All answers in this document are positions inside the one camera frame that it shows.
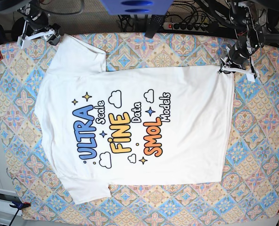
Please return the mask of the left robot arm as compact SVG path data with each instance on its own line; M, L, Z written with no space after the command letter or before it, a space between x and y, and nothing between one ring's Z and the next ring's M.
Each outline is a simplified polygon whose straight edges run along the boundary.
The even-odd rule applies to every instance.
M209 9L217 21L234 29L237 41L227 47L226 56L220 58L219 73L242 73L255 81L259 72L254 67L252 55L265 44L279 44L279 0L227 0L229 20L220 17L212 1Z

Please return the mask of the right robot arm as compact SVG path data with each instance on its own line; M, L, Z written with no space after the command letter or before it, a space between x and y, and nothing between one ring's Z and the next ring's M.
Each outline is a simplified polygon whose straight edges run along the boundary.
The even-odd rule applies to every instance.
M18 12L23 16L24 26L17 38L21 49L27 48L31 41L41 38L52 46L60 42L60 26L49 24L46 12L39 7L38 0L0 0L0 14Z

